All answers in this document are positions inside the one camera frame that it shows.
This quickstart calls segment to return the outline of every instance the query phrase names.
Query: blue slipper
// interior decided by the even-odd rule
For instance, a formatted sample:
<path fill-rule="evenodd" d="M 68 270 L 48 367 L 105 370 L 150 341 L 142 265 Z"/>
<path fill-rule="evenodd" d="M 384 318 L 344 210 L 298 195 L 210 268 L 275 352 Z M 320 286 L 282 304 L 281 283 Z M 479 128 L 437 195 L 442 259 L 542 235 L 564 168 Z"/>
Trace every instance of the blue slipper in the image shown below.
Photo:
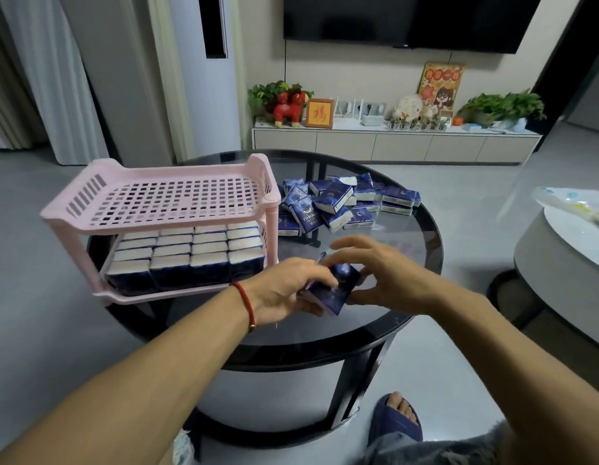
<path fill-rule="evenodd" d="M 402 432 L 416 442 L 422 442 L 422 426 L 413 406 L 409 405 L 418 420 L 418 424 L 415 424 L 409 418 L 399 413 L 398 410 L 390 408 L 387 405 L 389 397 L 389 394 L 381 397 L 377 402 L 377 406 L 375 406 L 371 430 L 368 433 L 368 445 L 390 432 Z"/>

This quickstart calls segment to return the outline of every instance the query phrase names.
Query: red lion figurine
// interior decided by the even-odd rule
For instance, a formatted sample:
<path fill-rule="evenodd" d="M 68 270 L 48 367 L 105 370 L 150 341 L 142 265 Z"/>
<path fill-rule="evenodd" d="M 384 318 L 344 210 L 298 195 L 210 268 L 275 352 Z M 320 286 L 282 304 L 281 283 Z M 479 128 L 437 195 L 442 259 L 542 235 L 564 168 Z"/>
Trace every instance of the red lion figurine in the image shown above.
<path fill-rule="evenodd" d="M 295 93 L 291 101 L 293 104 L 287 104 L 289 100 L 288 93 L 278 95 L 278 104 L 273 109 L 273 117 L 276 120 L 276 127 L 282 127 L 282 119 L 288 117 L 291 119 L 292 127 L 299 127 L 299 118 L 305 103 L 305 92 Z"/>

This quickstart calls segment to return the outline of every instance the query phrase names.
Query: red string bracelet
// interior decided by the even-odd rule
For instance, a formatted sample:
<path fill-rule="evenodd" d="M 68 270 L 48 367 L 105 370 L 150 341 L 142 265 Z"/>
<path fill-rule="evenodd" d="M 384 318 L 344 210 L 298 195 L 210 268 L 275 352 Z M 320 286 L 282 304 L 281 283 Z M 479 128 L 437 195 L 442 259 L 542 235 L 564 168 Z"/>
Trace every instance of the red string bracelet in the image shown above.
<path fill-rule="evenodd" d="M 254 310 L 252 310 L 252 304 L 250 303 L 250 299 L 246 295 L 245 290 L 243 290 L 243 287 L 241 287 L 239 282 L 231 282 L 231 285 L 239 291 L 245 309 L 248 310 L 248 314 L 250 316 L 250 325 L 248 327 L 248 332 L 251 332 L 256 327 L 257 322 L 254 320 Z"/>

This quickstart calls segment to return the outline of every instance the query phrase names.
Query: cabinet drawer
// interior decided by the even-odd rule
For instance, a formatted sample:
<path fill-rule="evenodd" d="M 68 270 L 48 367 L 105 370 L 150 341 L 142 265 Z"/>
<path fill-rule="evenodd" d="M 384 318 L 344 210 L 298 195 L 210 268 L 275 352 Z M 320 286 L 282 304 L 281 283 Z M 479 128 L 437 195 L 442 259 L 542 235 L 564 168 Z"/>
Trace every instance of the cabinet drawer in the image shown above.
<path fill-rule="evenodd" d="M 317 132 L 296 130 L 255 130 L 254 148 L 264 150 L 301 150 L 314 152 Z"/>
<path fill-rule="evenodd" d="M 373 156 L 377 134 L 317 132 L 317 153 L 345 160 L 368 161 Z"/>
<path fill-rule="evenodd" d="M 378 134 L 373 161 L 424 161 L 430 144 L 430 135 Z"/>
<path fill-rule="evenodd" d="M 434 135 L 424 161 L 475 162 L 484 142 L 484 137 Z"/>
<path fill-rule="evenodd" d="M 487 137 L 476 161 L 522 163 L 534 150 L 538 137 Z"/>

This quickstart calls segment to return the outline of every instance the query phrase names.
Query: plastic bag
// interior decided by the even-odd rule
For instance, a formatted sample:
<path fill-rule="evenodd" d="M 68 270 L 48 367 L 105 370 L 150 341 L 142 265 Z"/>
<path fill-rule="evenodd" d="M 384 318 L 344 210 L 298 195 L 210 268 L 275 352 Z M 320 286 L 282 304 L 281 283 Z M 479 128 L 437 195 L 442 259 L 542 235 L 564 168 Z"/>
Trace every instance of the plastic bag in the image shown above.
<path fill-rule="evenodd" d="M 543 207 L 555 207 L 599 225 L 599 191 L 571 188 L 535 188 L 532 197 Z"/>

